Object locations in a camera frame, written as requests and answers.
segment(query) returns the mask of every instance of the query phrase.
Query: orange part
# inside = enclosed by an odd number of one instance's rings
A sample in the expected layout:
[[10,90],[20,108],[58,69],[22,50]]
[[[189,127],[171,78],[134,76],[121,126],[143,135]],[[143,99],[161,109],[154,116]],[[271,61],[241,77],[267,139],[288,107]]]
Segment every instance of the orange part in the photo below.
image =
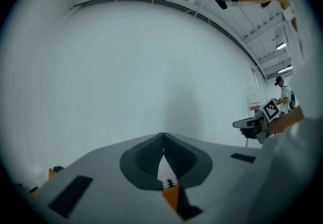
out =
[[163,190],[163,196],[166,201],[170,204],[174,211],[177,212],[178,208],[178,196],[179,196],[180,187],[174,186],[168,189]]
[[36,197],[36,196],[37,196],[37,191],[38,191],[38,190],[36,190],[36,191],[32,192],[32,194],[31,194],[31,195],[32,195],[33,197]]
[[49,169],[48,171],[48,179],[51,179],[53,176],[56,175],[56,172],[52,169]]

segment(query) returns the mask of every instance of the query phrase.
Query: black strip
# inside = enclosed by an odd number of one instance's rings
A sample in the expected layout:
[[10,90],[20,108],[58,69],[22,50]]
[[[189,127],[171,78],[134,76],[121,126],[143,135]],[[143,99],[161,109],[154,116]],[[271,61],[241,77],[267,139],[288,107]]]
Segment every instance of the black strip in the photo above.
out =
[[62,166],[54,166],[53,170],[55,173],[58,173],[59,171],[63,170],[64,168]]
[[35,192],[36,190],[38,190],[38,187],[37,187],[37,186],[35,186],[33,189],[30,189],[30,190],[29,190],[29,193],[31,193],[31,194],[32,194],[32,193],[33,193],[33,192]]
[[203,150],[164,134],[164,156],[183,188],[201,185],[212,170],[212,159]]
[[163,157],[163,133],[126,150],[120,159],[122,174],[139,189],[162,191],[157,179],[158,167]]
[[188,220],[194,216],[199,215],[203,211],[197,207],[190,205],[188,202],[185,189],[183,187],[179,187],[179,195],[178,195],[178,206],[177,213],[183,220]]
[[231,155],[231,157],[242,160],[242,161],[250,162],[250,163],[253,163],[256,159],[256,157],[243,155],[243,154],[239,154],[239,153],[234,153]]
[[169,184],[169,188],[174,187],[173,182],[172,182],[171,179],[168,179],[167,182]]
[[92,180],[93,178],[78,176],[49,207],[59,215],[67,217]]

